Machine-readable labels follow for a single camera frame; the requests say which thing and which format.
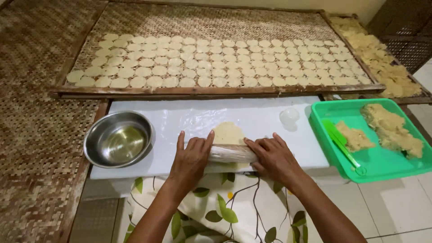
rolling pin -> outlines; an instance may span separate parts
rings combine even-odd
[[[213,144],[209,162],[253,163],[258,161],[255,153],[246,145]]]

dough mound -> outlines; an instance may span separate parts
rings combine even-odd
[[[360,113],[368,125],[375,130],[383,148],[406,151],[408,159],[423,156],[423,142],[403,128],[404,118],[389,112],[380,104],[365,105],[360,109]]]
[[[375,144],[369,140],[362,130],[349,128],[344,121],[338,122],[336,128],[346,138],[346,148],[350,152],[357,152],[375,147]]]

hand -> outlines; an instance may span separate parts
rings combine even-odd
[[[273,133],[273,138],[257,139],[255,142],[244,138],[244,142],[259,159],[258,162],[252,163],[252,167],[261,175],[282,183],[295,195],[303,186],[303,182],[311,180],[277,133]]]
[[[177,141],[177,152],[174,163],[165,183],[168,183],[178,200],[183,200],[198,181],[203,177],[204,168],[208,163],[210,149],[215,137],[210,131],[207,139],[194,137],[184,148],[184,131],[180,132]]]

green plastic tray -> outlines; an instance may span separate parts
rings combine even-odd
[[[367,104],[381,104],[392,113],[405,118],[406,128],[415,137],[423,141],[423,158],[408,160],[401,152],[382,148],[378,143],[378,136],[368,126],[360,108]],[[334,124],[343,120],[350,128],[364,131],[366,136],[377,146],[353,153],[355,160],[365,166],[367,174],[359,176],[352,171],[352,165],[339,148],[333,143],[324,129],[322,119],[329,119]],[[408,119],[400,107],[390,99],[355,99],[317,102],[312,105],[309,117],[312,129],[327,157],[330,165],[336,166],[340,175],[356,183],[373,182],[418,175],[432,171],[432,148],[421,135],[419,130]]]

green spatula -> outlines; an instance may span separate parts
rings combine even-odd
[[[364,166],[361,166],[353,157],[351,152],[348,151],[348,149],[345,147],[346,145],[346,138],[339,132],[339,130],[334,126],[334,124],[329,119],[322,120],[322,123],[324,125],[325,130],[329,134],[331,140],[339,147],[339,149],[342,151],[342,153],[347,157],[347,159],[353,164],[354,168],[356,169],[355,172],[359,176],[366,175],[366,168]]]

